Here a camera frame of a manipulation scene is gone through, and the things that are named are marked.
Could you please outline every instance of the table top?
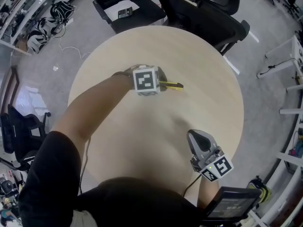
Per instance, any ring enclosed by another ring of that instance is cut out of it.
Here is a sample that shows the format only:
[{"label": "table top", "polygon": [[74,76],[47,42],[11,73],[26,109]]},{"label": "table top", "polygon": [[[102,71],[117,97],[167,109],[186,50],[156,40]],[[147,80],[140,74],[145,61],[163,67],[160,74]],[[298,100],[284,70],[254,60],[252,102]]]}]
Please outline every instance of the table top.
[{"label": "table top", "polygon": [[133,176],[183,192],[193,173],[189,129],[213,135],[230,158],[234,155],[244,118],[239,84],[224,58],[201,38],[177,28],[145,26],[94,50],[76,75],[69,104],[136,64],[160,66],[168,81],[183,84],[184,90],[147,97],[128,92],[92,136],[86,169],[100,182]]}]

